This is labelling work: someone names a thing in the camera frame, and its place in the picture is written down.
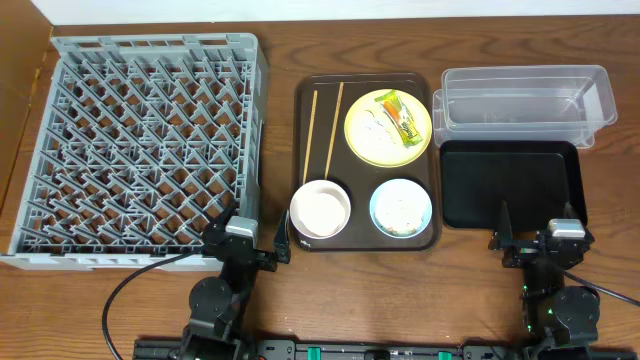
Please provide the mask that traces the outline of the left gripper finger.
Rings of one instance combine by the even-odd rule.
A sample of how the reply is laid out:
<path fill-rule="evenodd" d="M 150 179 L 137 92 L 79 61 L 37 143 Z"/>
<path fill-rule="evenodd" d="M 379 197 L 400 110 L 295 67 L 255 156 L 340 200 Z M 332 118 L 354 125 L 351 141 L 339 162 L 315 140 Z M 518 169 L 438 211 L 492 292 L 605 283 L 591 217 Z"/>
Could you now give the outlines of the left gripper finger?
<path fill-rule="evenodd" d="M 289 241 L 289 211 L 285 210 L 281 216 L 276 235 L 274 237 L 274 252 L 279 263 L 289 264 L 291 250 Z"/>
<path fill-rule="evenodd" d="M 213 219 L 213 225 L 225 226 L 229 222 L 229 220 L 234 216 L 237 206 L 238 204 L 236 201 L 231 202 L 228 206 L 225 207 L 225 209 L 222 212 L 220 212 Z"/>

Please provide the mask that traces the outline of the pink white bowl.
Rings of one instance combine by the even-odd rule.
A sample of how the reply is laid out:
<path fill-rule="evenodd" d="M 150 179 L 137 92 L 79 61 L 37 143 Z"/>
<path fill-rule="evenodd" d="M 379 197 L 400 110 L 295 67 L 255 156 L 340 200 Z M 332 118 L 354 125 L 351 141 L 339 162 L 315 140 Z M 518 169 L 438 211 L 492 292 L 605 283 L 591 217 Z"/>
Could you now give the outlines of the pink white bowl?
<path fill-rule="evenodd" d="M 337 235 L 347 225 L 351 201 L 346 191 L 329 180 L 302 185 L 289 206 L 290 220 L 303 236 L 324 240 Z"/>

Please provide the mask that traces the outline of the leftover rice pile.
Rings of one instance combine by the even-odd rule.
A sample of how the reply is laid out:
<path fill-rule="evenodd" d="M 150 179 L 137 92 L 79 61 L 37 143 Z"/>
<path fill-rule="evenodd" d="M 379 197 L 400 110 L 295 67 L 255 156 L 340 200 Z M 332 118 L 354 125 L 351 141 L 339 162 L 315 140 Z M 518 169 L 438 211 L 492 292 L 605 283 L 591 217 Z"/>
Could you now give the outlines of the leftover rice pile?
<path fill-rule="evenodd" d="M 386 232 L 395 236 L 410 236 L 423 222 L 422 196 L 413 186 L 398 183 L 384 187 L 378 197 L 375 219 Z"/>

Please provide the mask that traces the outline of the light blue bowl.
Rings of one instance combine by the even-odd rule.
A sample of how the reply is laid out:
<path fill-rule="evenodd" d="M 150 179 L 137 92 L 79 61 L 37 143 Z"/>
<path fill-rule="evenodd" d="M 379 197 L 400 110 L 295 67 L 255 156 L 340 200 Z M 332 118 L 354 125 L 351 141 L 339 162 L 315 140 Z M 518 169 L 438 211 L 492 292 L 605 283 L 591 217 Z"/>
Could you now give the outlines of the light blue bowl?
<path fill-rule="evenodd" d="M 402 178 L 386 181 L 374 191 L 369 212 L 382 233 L 397 239 L 420 234 L 434 214 L 427 191 L 418 183 Z"/>

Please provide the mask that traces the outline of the green orange snack wrapper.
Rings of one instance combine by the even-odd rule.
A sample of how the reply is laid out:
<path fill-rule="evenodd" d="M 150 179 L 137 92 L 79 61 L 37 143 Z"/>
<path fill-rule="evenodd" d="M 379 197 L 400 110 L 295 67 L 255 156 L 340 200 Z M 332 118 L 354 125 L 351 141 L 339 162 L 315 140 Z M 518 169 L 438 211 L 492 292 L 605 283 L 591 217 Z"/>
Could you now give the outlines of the green orange snack wrapper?
<path fill-rule="evenodd" d="M 382 108 L 383 113 L 393 122 L 405 147 L 412 147 L 423 140 L 413 115 L 404 104 L 398 90 L 393 89 L 375 97 L 374 102 Z"/>

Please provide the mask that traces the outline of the wooden chopstick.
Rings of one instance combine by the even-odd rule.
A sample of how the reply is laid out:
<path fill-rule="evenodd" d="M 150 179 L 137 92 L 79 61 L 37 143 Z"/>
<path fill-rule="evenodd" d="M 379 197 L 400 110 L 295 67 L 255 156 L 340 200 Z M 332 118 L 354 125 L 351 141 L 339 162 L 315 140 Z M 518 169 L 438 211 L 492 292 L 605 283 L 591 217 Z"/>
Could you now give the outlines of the wooden chopstick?
<path fill-rule="evenodd" d="M 309 118 L 309 129 L 308 129 L 307 141 L 306 141 L 305 160 L 304 160 L 303 179 L 302 179 L 302 184 L 303 185 L 307 182 L 307 176 L 308 176 L 308 168 L 309 168 L 310 154 L 311 154 L 311 147 L 312 147 L 313 128 L 314 128 L 314 122 L 315 122 L 317 99 L 318 99 L 318 90 L 314 90 L 313 98 L 312 98 L 312 106 L 311 106 L 310 118 Z"/>
<path fill-rule="evenodd" d="M 334 117 L 333 117 L 333 122 L 332 122 L 331 135 L 330 135 L 330 138 L 329 138 L 329 145 L 328 145 L 326 163 L 325 163 L 325 171 L 324 171 L 324 179 L 325 180 L 327 180 L 328 177 L 329 177 L 331 161 L 332 161 L 332 156 L 333 156 L 333 150 L 334 150 L 334 144 L 335 144 L 335 138 L 336 138 L 337 127 L 338 127 L 338 121 L 339 121 L 340 110 L 341 110 L 343 91 L 344 91 L 344 82 L 340 82 L 339 89 L 338 89 L 338 95 L 337 95 L 337 99 L 336 99 Z"/>

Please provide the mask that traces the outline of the yellow round plate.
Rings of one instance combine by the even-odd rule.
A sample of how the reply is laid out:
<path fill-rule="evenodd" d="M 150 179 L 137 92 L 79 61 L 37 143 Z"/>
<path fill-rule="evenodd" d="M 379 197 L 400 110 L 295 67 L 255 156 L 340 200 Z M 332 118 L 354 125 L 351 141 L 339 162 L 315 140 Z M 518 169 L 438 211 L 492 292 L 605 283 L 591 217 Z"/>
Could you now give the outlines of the yellow round plate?
<path fill-rule="evenodd" d="M 431 116 L 425 105 L 415 96 L 401 91 L 400 97 L 416 122 L 423 140 L 412 147 L 405 147 L 393 122 L 383 113 L 374 98 L 389 92 L 390 88 L 374 90 L 357 99 L 347 111 L 344 121 L 344 133 L 347 144 L 353 153 L 364 162 L 383 168 L 396 168 L 408 165 L 419 158 L 427 149 L 433 133 Z M 372 141 L 359 133 L 359 116 L 363 110 L 371 110 L 393 136 L 396 144 L 382 144 Z"/>

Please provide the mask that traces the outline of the white paper napkin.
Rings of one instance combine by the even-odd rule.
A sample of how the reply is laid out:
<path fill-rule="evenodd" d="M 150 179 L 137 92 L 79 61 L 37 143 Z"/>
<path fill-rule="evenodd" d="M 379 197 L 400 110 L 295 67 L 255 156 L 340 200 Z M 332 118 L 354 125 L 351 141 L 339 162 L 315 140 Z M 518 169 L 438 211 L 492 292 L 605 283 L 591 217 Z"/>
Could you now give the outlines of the white paper napkin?
<path fill-rule="evenodd" d="M 389 130 L 377 119 L 373 111 L 363 110 L 359 120 L 359 133 L 362 136 L 382 144 L 396 144 Z"/>

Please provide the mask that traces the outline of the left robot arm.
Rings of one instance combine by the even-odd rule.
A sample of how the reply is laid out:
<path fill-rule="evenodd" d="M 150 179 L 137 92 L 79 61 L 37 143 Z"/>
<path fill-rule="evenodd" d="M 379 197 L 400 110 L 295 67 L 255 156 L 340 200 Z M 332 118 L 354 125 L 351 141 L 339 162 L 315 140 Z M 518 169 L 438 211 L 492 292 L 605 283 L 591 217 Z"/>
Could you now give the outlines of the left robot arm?
<path fill-rule="evenodd" d="M 256 360 L 256 341 L 242 330 L 243 317 L 259 271 L 274 272 L 291 259 L 289 213 L 281 216 L 274 250 L 255 248 L 253 240 L 226 229 L 234 204 L 207 218 L 203 254 L 222 263 L 219 275 L 200 280 L 189 295 L 191 316 L 183 332 L 179 359 Z"/>

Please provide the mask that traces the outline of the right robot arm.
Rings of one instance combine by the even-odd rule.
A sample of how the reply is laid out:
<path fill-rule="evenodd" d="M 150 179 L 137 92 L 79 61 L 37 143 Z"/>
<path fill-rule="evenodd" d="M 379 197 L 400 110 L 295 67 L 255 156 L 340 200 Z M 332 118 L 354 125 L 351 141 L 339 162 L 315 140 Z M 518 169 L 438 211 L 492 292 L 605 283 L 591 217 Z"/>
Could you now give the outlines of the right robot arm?
<path fill-rule="evenodd" d="M 501 204 L 491 250 L 503 252 L 502 266 L 523 271 L 523 318 L 534 343 L 521 359 L 588 359 L 598 339 L 600 296 L 585 286 L 567 286 L 568 270 L 584 260 L 593 235 L 567 203 L 533 239 L 517 240 L 506 203 Z"/>

